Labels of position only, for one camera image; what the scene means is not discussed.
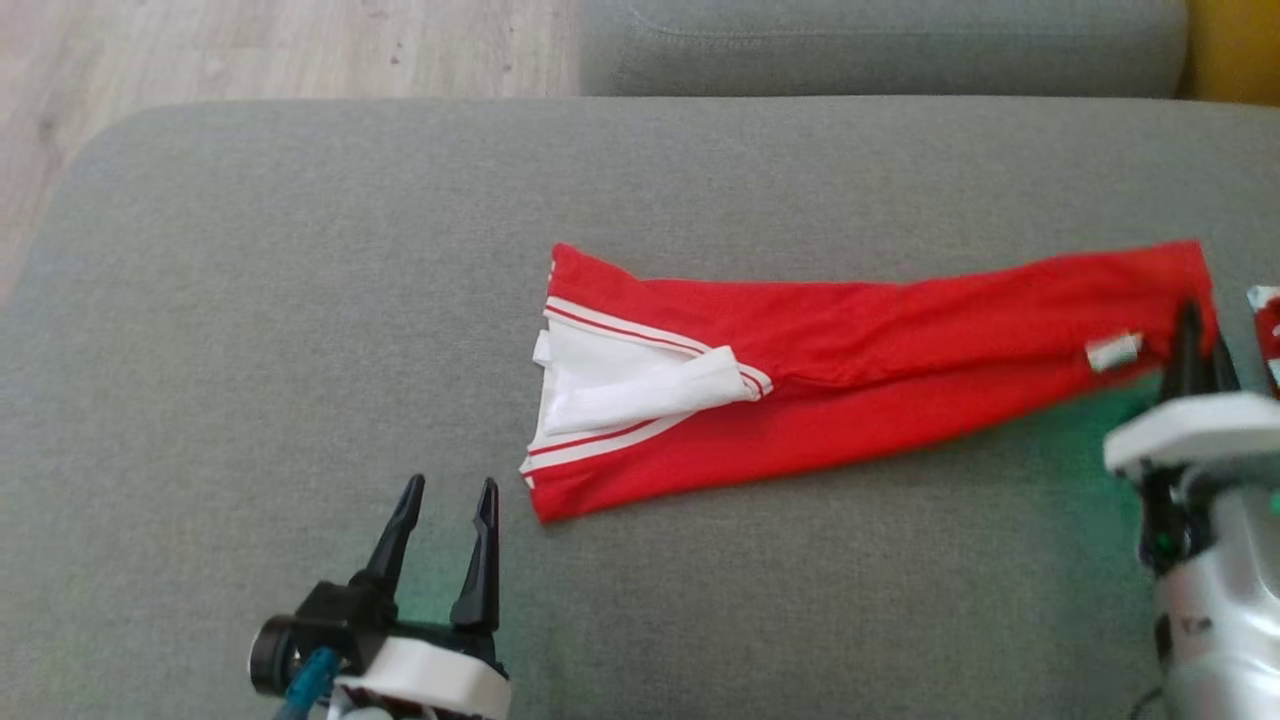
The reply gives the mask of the right gripper black white band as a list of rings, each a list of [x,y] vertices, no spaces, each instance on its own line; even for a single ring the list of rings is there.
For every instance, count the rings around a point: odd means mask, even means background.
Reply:
[[[1211,509],[1233,484],[1217,465],[1279,446],[1277,401],[1240,391],[1222,336],[1210,352],[1213,334],[1197,300],[1180,306],[1175,331],[1158,389],[1165,402],[1103,438],[1105,469],[1140,498],[1138,556],[1155,575],[1213,543]]]

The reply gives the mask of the left gripper black white band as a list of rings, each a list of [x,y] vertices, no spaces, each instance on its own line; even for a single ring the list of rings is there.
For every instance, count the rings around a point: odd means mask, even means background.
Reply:
[[[259,694],[276,719],[506,719],[512,689],[497,657],[500,493],[483,483],[475,543],[447,624],[398,619],[396,593],[419,523],[425,477],[404,486],[365,568],[317,583],[292,614],[269,618],[250,650]]]

